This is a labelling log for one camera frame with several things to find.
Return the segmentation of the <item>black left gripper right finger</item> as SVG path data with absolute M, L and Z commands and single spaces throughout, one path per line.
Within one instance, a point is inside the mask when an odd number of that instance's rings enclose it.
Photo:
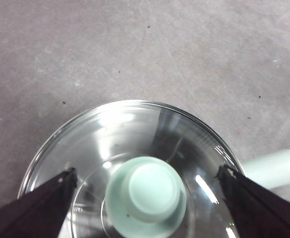
M 227 165 L 216 178 L 241 238 L 290 238 L 290 202 Z

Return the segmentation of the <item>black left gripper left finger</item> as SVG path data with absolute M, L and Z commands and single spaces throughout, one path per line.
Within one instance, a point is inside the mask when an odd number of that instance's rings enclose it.
M 70 168 L 0 208 L 0 238 L 56 238 L 77 185 Z

